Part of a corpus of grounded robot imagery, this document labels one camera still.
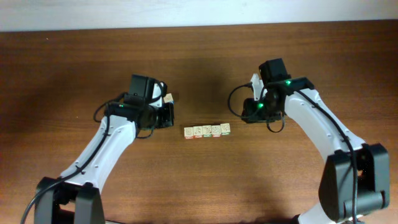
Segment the yellow W wooden block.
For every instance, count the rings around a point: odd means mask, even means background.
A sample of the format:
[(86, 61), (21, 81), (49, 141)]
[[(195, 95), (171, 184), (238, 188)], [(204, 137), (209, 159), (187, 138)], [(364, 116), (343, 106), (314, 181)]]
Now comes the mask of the yellow W wooden block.
[(220, 129), (223, 136), (231, 134), (231, 127), (229, 123), (220, 124)]

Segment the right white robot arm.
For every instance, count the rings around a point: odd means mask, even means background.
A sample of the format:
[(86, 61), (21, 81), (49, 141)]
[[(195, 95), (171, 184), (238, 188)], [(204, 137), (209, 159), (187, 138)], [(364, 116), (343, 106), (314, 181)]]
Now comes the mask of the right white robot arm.
[(381, 144), (367, 144), (324, 104), (306, 77), (292, 78), (282, 59), (268, 60), (246, 85), (245, 123), (294, 120), (325, 161), (318, 203), (292, 223), (359, 223), (361, 216), (390, 202), (389, 154)]

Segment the number four wooden block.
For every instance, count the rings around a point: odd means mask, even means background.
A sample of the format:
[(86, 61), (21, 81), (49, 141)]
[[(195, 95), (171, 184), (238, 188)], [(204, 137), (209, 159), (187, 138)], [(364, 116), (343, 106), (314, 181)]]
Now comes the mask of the number four wooden block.
[(203, 126), (194, 126), (193, 127), (193, 136), (194, 136), (194, 138), (202, 138), (203, 137)]

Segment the leaf picture wooden block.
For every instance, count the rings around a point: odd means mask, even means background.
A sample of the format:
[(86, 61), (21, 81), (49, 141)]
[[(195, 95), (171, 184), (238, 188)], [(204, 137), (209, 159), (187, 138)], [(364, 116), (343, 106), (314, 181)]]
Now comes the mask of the leaf picture wooden block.
[(194, 138), (194, 133), (193, 133), (193, 127), (184, 127), (184, 138), (185, 139), (193, 139)]

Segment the red edged wooden block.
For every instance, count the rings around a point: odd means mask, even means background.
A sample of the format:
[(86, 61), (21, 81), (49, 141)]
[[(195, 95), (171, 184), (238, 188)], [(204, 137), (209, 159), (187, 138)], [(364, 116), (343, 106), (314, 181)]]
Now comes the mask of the red edged wooden block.
[(211, 135), (214, 138), (221, 136), (221, 126), (220, 125), (212, 125), (211, 126)]

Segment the green edged wooden block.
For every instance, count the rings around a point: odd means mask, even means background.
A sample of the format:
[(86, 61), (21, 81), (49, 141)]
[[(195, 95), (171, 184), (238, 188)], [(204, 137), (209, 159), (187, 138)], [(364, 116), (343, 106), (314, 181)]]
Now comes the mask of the green edged wooden block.
[(210, 138), (212, 137), (212, 125), (204, 125), (202, 126), (203, 137)]

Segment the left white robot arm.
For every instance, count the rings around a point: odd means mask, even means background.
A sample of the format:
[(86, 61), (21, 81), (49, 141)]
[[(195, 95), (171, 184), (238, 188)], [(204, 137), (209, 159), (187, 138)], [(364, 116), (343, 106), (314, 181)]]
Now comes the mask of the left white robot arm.
[(113, 167), (140, 131), (174, 125), (167, 85), (134, 75), (129, 91), (103, 103), (99, 128), (79, 157), (56, 179), (44, 177), (27, 206), (35, 223), (107, 223), (101, 192)]

